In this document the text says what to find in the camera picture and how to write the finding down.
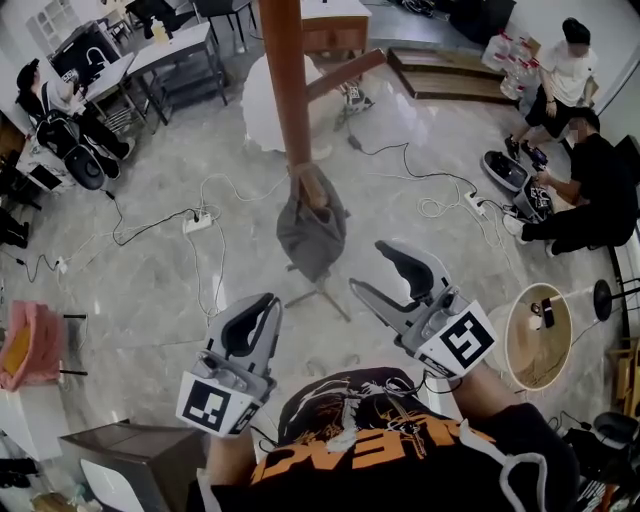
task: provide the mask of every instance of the chair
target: chair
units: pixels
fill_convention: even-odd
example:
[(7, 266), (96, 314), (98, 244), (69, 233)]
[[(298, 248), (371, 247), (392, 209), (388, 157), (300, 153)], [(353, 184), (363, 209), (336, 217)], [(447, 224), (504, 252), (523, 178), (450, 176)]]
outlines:
[(249, 8), (249, 14), (251, 15), (251, 21), (253, 22), (253, 28), (258, 30), (258, 26), (256, 25), (256, 19), (253, 16), (253, 9), (251, 7), (251, 0), (191, 0), (198, 10), (198, 14), (203, 18), (207, 18), (209, 20), (209, 24), (211, 25), (211, 30), (213, 31), (213, 38), (216, 40), (216, 43), (220, 44), (218, 41), (218, 36), (216, 34), (215, 29), (213, 28), (213, 23), (211, 22), (211, 18), (215, 18), (217, 16), (226, 16), (229, 25), (231, 26), (231, 30), (235, 32), (235, 28), (233, 26), (233, 22), (229, 17), (232, 14), (236, 15), (236, 23), (238, 24), (238, 31), (240, 32), (240, 40), (242, 41), (242, 46), (244, 46), (245, 50), (247, 49), (247, 43), (244, 40), (244, 33), (242, 32), (242, 24), (240, 23), (240, 11), (245, 7)]
[(66, 339), (64, 318), (46, 305), (16, 300), (11, 303), (7, 339), (0, 350), (0, 388), (16, 391), (21, 385), (56, 381), (60, 373), (86, 375), (86, 372), (60, 370), (60, 356)]
[(171, 32), (179, 30), (182, 25), (195, 16), (195, 12), (176, 14), (176, 10), (165, 0), (134, 0), (126, 7), (127, 12), (140, 20), (144, 28), (145, 39), (151, 39), (153, 32), (151, 18), (161, 21), (171, 37)]

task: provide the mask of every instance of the extension cord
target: extension cord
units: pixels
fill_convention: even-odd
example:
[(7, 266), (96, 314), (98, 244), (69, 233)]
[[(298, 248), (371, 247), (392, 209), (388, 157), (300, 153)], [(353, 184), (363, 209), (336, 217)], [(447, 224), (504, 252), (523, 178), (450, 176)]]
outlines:
[(205, 213), (200, 216), (198, 220), (195, 219), (185, 219), (182, 224), (182, 231), (185, 235), (189, 233), (194, 233), (196, 231), (202, 231), (203, 229), (210, 228), (213, 224), (213, 218), (210, 213)]
[(481, 202), (484, 199), (483, 197), (478, 197), (478, 196), (473, 196), (472, 195), (473, 192), (469, 191), (464, 195), (464, 198), (466, 199), (467, 203), (469, 204), (469, 206), (471, 207), (471, 209), (476, 212), (476, 215), (478, 215), (478, 217), (484, 217), (486, 210), (484, 209), (484, 206), (482, 206)]

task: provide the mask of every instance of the office chair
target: office chair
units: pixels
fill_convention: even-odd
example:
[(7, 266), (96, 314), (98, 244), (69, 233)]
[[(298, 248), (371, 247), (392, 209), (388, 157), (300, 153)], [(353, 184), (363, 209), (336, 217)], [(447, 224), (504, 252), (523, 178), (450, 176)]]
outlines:
[(240, 23), (240, 11), (245, 7), (249, 8), (249, 14), (251, 15), (251, 21), (253, 22), (253, 27), (258, 30), (258, 26), (256, 25), (256, 19), (253, 16), (253, 9), (251, 8), (251, 0), (191, 0), (191, 2), (195, 5), (198, 10), (198, 14), (209, 20), (209, 24), (211, 25), (211, 30), (213, 31), (213, 38), (216, 40), (216, 43), (220, 44), (218, 41), (218, 36), (216, 34), (215, 29), (213, 28), (213, 23), (211, 18), (215, 18), (217, 16), (226, 16), (229, 25), (231, 26), (231, 30), (235, 32), (235, 28), (233, 26), (233, 22), (231, 21), (230, 15), (236, 15), (236, 23), (238, 24), (238, 31), (240, 32), (240, 40), (242, 41), (242, 46), (244, 46), (245, 50), (247, 48), (247, 43), (244, 40), (244, 33), (242, 32), (242, 24)]
[(133, 14), (142, 23), (145, 39), (153, 37), (153, 32), (151, 31), (152, 17), (162, 22), (169, 33), (169, 37), (171, 37), (171, 32), (180, 29), (196, 14), (194, 11), (176, 14), (176, 10), (165, 0), (134, 0), (127, 5), (126, 9), (127, 12)]

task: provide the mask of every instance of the man in white shirt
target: man in white shirt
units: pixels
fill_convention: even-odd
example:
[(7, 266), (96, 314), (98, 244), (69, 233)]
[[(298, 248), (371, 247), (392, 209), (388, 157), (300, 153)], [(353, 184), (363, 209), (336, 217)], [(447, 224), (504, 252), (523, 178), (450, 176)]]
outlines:
[[(536, 146), (557, 138), (572, 117), (572, 110), (584, 98), (591, 104), (593, 81), (598, 57), (591, 49), (591, 33), (574, 18), (562, 24), (565, 41), (553, 48), (539, 52), (540, 80), (536, 101), (525, 118), (526, 123), (505, 140), (509, 156), (518, 160), (520, 147), (531, 156)], [(527, 134), (535, 126), (544, 126), (548, 133), (535, 134), (527, 140)]]

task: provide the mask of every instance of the black shoe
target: black shoe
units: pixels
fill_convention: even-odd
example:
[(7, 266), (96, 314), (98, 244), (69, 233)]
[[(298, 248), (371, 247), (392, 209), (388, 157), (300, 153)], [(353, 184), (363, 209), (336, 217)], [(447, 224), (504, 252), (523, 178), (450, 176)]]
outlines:
[(529, 156), (529, 158), (533, 160), (533, 152), (538, 148), (532, 148), (531, 146), (529, 146), (528, 140), (525, 140), (522, 144), (520, 144), (520, 147), (522, 148), (522, 151), (524, 151)]
[(518, 143), (513, 140), (513, 137), (509, 135), (506, 139), (504, 139), (504, 144), (507, 146), (507, 153), (509, 153), (509, 157), (516, 162), (520, 161), (520, 146)]

